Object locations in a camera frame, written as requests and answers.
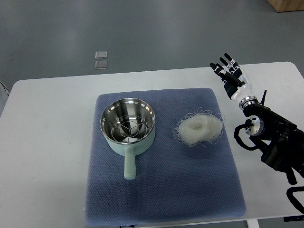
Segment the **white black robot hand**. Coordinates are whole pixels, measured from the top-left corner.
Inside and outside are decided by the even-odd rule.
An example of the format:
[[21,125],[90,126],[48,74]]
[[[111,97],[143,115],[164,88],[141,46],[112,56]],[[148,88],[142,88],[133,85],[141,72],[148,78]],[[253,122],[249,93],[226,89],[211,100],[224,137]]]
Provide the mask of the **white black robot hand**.
[[220,58],[224,66],[219,63],[210,63],[209,65],[223,82],[229,99],[237,100],[238,96],[250,89],[250,81],[235,59],[228,53],[225,53],[224,57],[225,58]]

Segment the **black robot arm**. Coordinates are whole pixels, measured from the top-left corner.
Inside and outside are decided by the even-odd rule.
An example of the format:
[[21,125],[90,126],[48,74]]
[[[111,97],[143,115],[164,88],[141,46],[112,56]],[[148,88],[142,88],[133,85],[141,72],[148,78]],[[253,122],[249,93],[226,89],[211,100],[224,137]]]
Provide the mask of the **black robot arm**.
[[239,107],[247,117],[234,130],[236,142],[248,151],[260,150],[261,161],[275,171],[284,172],[291,187],[286,191],[291,204],[301,213],[304,207],[294,196],[297,187],[294,172],[304,175],[304,132],[297,125],[273,112],[255,96],[246,96]]

